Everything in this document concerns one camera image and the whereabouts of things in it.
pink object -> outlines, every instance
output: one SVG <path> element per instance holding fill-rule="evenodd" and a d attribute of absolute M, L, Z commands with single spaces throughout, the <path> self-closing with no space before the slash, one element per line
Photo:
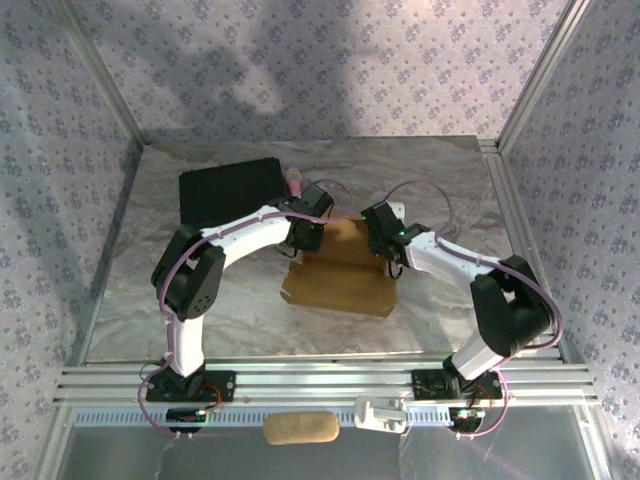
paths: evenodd
<path fill-rule="evenodd" d="M 284 178 L 287 181 L 289 193 L 294 197 L 300 198 L 302 195 L 302 175 L 300 175 L 300 171 L 297 168 L 290 168 L 287 170 L 287 173 L 285 173 Z"/>

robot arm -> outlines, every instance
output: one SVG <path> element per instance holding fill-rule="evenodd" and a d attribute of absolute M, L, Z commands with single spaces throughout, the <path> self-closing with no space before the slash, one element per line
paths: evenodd
<path fill-rule="evenodd" d="M 522 282 L 499 269 L 466 258 L 480 255 L 439 239 L 422 225 L 405 227 L 386 202 L 362 212 L 369 227 L 369 248 L 389 262 L 430 273 L 467 292 L 473 299 L 478 333 L 443 365 L 445 390 L 449 397 L 460 395 L 465 385 L 483 376 L 504 358 L 516 354 L 551 324 L 543 299 Z M 537 283 L 530 266 L 521 257 L 506 260 L 482 256 L 502 264 Z M 513 294 L 508 300 L 505 293 Z"/>
<path fill-rule="evenodd" d="M 204 228 L 199 236 L 208 237 L 214 233 L 240 225 L 252 218 L 264 216 L 269 213 L 279 212 L 275 207 L 265 206 L 257 212 L 240 218 L 226 225 L 215 228 Z M 216 247 L 216 258 L 218 259 L 217 270 L 224 271 L 236 260 L 245 257 L 261 248 L 269 245 L 277 245 L 285 242 L 289 236 L 292 222 L 285 217 L 270 218 L 264 222 L 254 223 L 239 230 L 237 233 L 223 236 L 209 242 Z M 215 265 L 210 272 L 216 272 Z M 186 318 L 181 319 L 176 315 L 170 325 L 170 335 L 173 336 L 173 357 L 171 358 L 171 369 L 182 377 L 188 377 L 196 372 L 204 364 L 204 352 L 202 351 L 202 330 L 204 326 L 204 313 L 210 308 L 215 300 L 220 282 L 220 274 L 216 274 L 215 285 L 213 281 L 202 289 L 202 295 L 196 295 L 191 300 L 191 306 L 186 308 Z"/>
<path fill-rule="evenodd" d="M 232 263 L 261 248 L 285 243 L 293 248 L 317 251 L 323 226 L 295 217 L 268 215 L 297 212 L 321 217 L 333 199 L 321 188 L 311 186 L 300 198 L 265 205 L 255 213 L 215 228 L 196 230 L 181 226 L 174 234 L 151 277 L 158 297 L 171 268 L 183 253 L 198 240 L 218 234 L 198 248 L 171 280 L 165 302 L 174 313 L 169 335 L 173 345 L 172 380 L 181 388 L 190 387 L 190 377 L 203 370 L 202 329 L 204 314 L 218 294 L 222 272 Z"/>

glass panel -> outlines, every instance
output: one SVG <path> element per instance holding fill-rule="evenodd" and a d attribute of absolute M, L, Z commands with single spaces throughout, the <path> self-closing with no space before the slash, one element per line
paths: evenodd
<path fill-rule="evenodd" d="M 456 441 L 442 428 L 398 435 L 343 428 L 328 444 L 272 447 L 259 428 L 175 441 L 150 427 L 72 430 L 61 480 L 589 479 L 570 408 L 512 408 L 494 434 Z"/>

white clamp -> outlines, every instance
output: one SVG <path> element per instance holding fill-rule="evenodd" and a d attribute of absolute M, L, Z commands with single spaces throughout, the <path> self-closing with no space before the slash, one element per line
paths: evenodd
<path fill-rule="evenodd" d="M 355 424 L 365 430 L 403 433 L 407 428 L 407 410 L 398 398 L 356 397 Z"/>

table surface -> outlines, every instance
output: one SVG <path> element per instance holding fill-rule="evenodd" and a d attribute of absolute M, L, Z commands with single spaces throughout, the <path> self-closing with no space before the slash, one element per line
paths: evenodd
<path fill-rule="evenodd" d="M 88 361 L 156 360 L 165 352 L 151 272 L 179 225 L 178 176 L 187 170 L 273 156 L 305 181 L 335 178 L 353 190 L 358 210 L 393 186 L 426 178 L 449 192 L 455 231 L 449 239 L 487 255 L 511 254 L 504 221 L 475 137 L 348 139 L 305 143 L 147 146 L 122 221 Z M 346 194 L 330 188 L 336 211 Z M 409 186 L 394 201 L 408 223 L 436 226 L 446 203 L 427 186 Z M 471 299 L 430 275 L 406 271 L 398 304 L 373 318 L 285 303 L 280 289 L 289 260 L 263 249 L 225 271 L 205 317 L 205 355 L 251 356 L 425 351 L 449 353 L 475 330 Z"/>

